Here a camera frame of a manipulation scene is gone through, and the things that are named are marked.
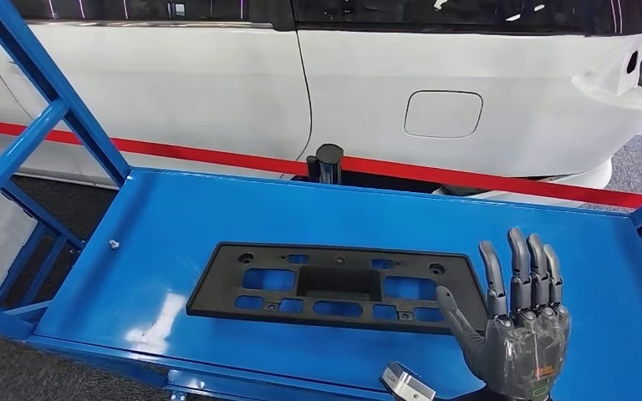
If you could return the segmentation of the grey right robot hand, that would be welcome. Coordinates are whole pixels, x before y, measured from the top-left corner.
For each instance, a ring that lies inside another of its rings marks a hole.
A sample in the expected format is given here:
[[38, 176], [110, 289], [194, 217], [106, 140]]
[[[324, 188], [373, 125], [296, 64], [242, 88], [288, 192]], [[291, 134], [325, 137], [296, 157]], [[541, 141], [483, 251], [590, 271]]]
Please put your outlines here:
[[448, 287], [436, 289], [441, 314], [471, 373], [484, 388], [476, 400], [549, 400], [565, 361], [571, 316], [563, 304], [563, 276], [555, 250], [538, 234], [507, 232], [512, 275], [505, 282], [493, 244], [479, 252], [487, 279], [487, 324], [479, 333]]

